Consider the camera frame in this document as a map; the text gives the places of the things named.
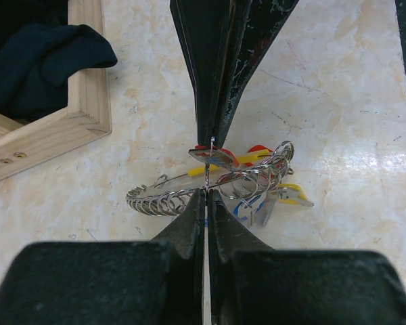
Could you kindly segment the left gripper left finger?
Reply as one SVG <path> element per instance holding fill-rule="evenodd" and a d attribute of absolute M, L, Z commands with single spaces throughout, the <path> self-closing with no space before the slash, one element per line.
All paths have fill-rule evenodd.
<path fill-rule="evenodd" d="M 147 241 L 34 242 L 0 285 L 0 324 L 201 324 L 204 195 Z"/>

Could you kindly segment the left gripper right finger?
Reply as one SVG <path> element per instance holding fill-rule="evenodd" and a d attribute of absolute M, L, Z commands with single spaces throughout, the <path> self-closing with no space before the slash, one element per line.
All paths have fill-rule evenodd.
<path fill-rule="evenodd" d="M 276 250 L 208 195 L 213 324 L 406 324 L 406 292 L 374 251 Z"/>

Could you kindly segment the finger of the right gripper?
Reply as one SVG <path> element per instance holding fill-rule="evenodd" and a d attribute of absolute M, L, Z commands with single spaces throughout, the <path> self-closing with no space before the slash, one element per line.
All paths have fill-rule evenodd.
<path fill-rule="evenodd" d="M 221 86 L 215 146 L 222 147 L 241 96 L 297 1 L 238 1 Z"/>
<path fill-rule="evenodd" d="M 223 109 L 251 1 L 171 1 L 170 10 L 194 91 L 198 145 L 220 148 Z"/>

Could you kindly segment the large keyring with keys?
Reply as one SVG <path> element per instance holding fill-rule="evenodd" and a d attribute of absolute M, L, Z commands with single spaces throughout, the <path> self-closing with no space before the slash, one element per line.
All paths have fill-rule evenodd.
<path fill-rule="evenodd" d="M 150 186 L 137 186 L 128 191 L 127 204 L 144 215 L 176 217 L 184 212 L 195 190 L 218 190 L 224 200 L 232 201 L 233 215 L 249 226 L 261 210 L 267 212 L 266 224 L 276 203 L 313 206 L 300 186 L 285 182 L 294 173 L 294 144 L 290 141 L 274 150 L 256 145 L 242 156 L 214 148 L 192 152 L 205 157 L 209 166 L 172 178 L 163 174 Z"/>

